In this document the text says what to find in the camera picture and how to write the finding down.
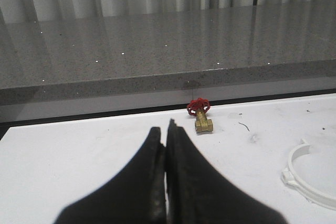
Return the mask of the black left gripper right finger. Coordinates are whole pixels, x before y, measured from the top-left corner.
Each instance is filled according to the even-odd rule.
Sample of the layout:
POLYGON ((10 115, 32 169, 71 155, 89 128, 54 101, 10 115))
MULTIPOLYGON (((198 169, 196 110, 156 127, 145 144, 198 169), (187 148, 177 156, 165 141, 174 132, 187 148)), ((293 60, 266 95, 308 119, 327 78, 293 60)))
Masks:
POLYGON ((174 120, 167 131, 166 177, 173 223, 286 223, 223 177, 174 120))

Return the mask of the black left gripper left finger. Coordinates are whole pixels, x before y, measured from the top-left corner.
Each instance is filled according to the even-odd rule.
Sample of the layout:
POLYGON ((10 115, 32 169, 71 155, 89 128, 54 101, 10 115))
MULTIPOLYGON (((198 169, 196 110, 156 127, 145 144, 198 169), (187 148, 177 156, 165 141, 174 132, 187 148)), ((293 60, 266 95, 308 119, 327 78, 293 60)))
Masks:
POLYGON ((67 206, 56 223, 165 223, 165 147, 159 127, 102 187, 67 206))

